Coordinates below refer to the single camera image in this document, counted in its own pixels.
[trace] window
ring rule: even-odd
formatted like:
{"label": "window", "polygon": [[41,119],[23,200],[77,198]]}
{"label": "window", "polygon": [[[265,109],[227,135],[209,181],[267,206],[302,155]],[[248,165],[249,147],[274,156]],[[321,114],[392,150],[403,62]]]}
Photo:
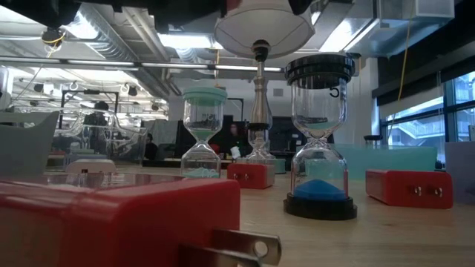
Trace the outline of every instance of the window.
{"label": "window", "polygon": [[446,142],[475,139],[475,71],[443,84],[444,95],[388,116],[381,123],[388,145],[432,146],[445,162]]}
{"label": "window", "polygon": [[457,120],[457,141],[470,141],[469,125],[475,125],[475,109],[469,108],[456,113]]}
{"label": "window", "polygon": [[455,104],[475,100],[475,71],[453,80],[455,87]]}
{"label": "window", "polygon": [[[437,97],[436,99],[429,100],[427,102],[413,106],[406,110],[399,111],[398,113],[396,113],[396,119],[404,118],[406,116],[421,114],[426,111],[433,111],[433,110],[436,110],[438,108],[443,108],[443,107],[444,107],[444,97],[440,96],[440,97]],[[388,121],[392,119],[393,119],[393,115],[390,115],[386,118],[386,120]]]}
{"label": "window", "polygon": [[443,115],[401,122],[387,128],[388,145],[430,146],[437,148],[437,159],[445,162],[445,122]]}

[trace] white lamp shade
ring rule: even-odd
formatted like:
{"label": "white lamp shade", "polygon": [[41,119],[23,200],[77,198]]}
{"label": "white lamp shade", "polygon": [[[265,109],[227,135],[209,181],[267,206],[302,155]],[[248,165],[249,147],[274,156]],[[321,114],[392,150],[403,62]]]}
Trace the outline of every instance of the white lamp shade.
{"label": "white lamp shade", "polygon": [[257,40],[270,44],[268,59],[285,56],[304,46],[315,33],[310,11],[293,14],[288,0],[242,0],[214,28],[217,42],[229,52],[253,58]]}

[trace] red plug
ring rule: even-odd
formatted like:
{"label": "red plug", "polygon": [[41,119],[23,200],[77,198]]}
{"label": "red plug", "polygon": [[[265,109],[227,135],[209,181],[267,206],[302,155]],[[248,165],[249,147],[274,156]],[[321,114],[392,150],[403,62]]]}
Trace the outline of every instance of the red plug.
{"label": "red plug", "polygon": [[0,215],[0,266],[259,266],[281,255],[278,237],[238,231],[239,185],[222,179],[103,189],[0,182]]}
{"label": "red plug", "polygon": [[452,208],[452,178],[439,171],[366,171],[366,193],[387,205]]}
{"label": "red plug", "polygon": [[228,179],[238,181],[241,188],[265,189],[274,185],[274,165],[233,163],[227,171]]}

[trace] black hourglass base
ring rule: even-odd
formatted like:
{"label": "black hourglass base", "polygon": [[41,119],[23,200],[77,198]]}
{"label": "black hourglass base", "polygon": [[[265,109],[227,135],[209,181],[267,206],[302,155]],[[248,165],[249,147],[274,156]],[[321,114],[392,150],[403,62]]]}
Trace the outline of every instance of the black hourglass base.
{"label": "black hourglass base", "polygon": [[306,200],[291,193],[284,200],[284,209],[288,214],[317,220],[351,220],[358,213],[351,197],[344,201]]}

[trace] teal hourglass cap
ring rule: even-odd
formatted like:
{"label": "teal hourglass cap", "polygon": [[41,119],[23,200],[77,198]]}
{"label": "teal hourglass cap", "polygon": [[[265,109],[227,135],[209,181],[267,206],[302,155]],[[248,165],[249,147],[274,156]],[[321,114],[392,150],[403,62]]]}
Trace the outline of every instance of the teal hourglass cap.
{"label": "teal hourglass cap", "polygon": [[194,87],[186,88],[183,99],[192,105],[217,106],[222,105],[228,98],[228,93],[220,88]]}

